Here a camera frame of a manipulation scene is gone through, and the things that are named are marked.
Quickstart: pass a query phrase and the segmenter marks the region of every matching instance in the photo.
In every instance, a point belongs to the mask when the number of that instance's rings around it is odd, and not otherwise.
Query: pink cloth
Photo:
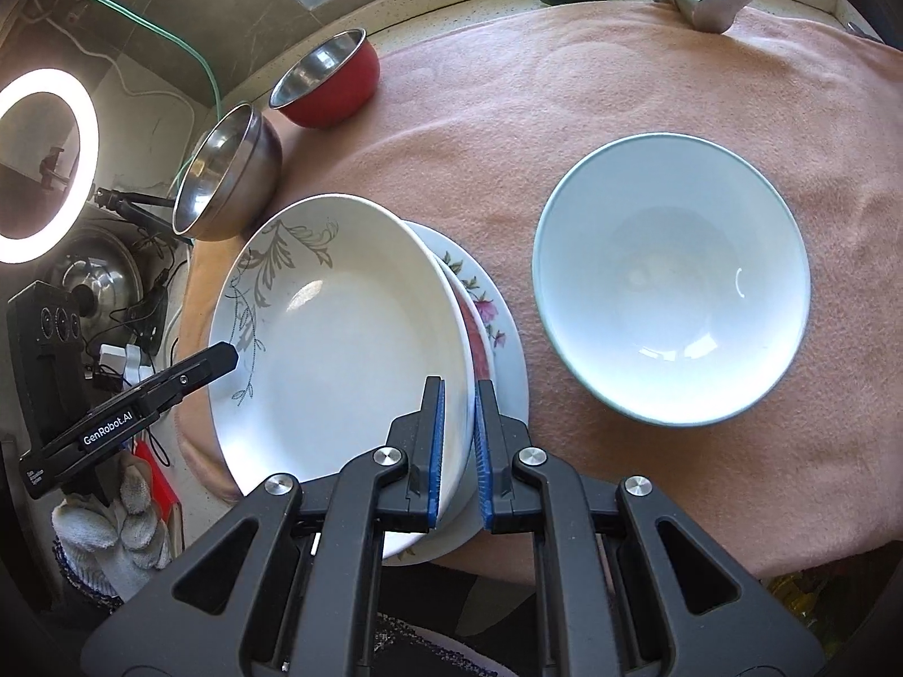
[[[378,95],[335,130],[269,115],[286,164],[268,216],[311,194],[365,196],[444,232],[486,268],[520,328],[534,441],[609,481],[642,473],[753,573],[791,572],[903,533],[903,55],[814,22],[745,10],[727,35],[671,8],[588,3],[465,28],[383,58]],[[661,429],[593,398],[543,334],[536,222],[577,160],[645,131],[746,157],[799,223],[808,331],[762,402],[725,423]],[[179,354],[206,343],[242,240],[199,244]],[[214,493],[236,489],[204,393],[177,411]],[[532,577],[529,540],[480,534],[443,560]]]

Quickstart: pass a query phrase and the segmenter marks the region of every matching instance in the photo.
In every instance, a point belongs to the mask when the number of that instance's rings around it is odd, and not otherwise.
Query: triangular cutout
[[[220,615],[229,603],[232,588],[254,542],[257,522],[245,520],[173,587],[173,596],[211,616]]]
[[[658,536],[674,568],[687,610],[694,616],[739,597],[739,587],[674,522],[658,522]]]

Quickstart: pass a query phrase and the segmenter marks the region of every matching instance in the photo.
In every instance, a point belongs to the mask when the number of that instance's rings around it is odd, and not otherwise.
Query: white glove
[[[93,495],[69,494],[51,520],[76,576],[98,593],[128,600],[172,554],[169,532],[151,500],[150,468],[121,453],[119,470],[119,498],[110,507]]]

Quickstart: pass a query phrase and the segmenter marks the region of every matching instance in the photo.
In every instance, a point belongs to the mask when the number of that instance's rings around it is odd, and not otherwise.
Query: red bowl
[[[379,56],[362,28],[346,30],[315,47],[270,94],[270,107],[295,124],[333,127],[366,104],[379,83]]]

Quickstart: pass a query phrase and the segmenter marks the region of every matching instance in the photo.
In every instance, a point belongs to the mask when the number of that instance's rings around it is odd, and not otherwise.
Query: ring light
[[[98,115],[84,86],[75,76],[65,71],[41,68],[19,76],[0,92],[0,119],[3,119],[3,115],[15,103],[26,96],[41,93],[56,94],[75,115],[80,144],[78,166],[75,175],[69,181],[69,193],[47,226],[37,234],[26,236],[24,239],[10,239],[0,234],[0,262],[7,264],[29,262],[56,246],[71,229],[81,212],[81,207],[87,201],[94,181],[94,171],[98,166]]]

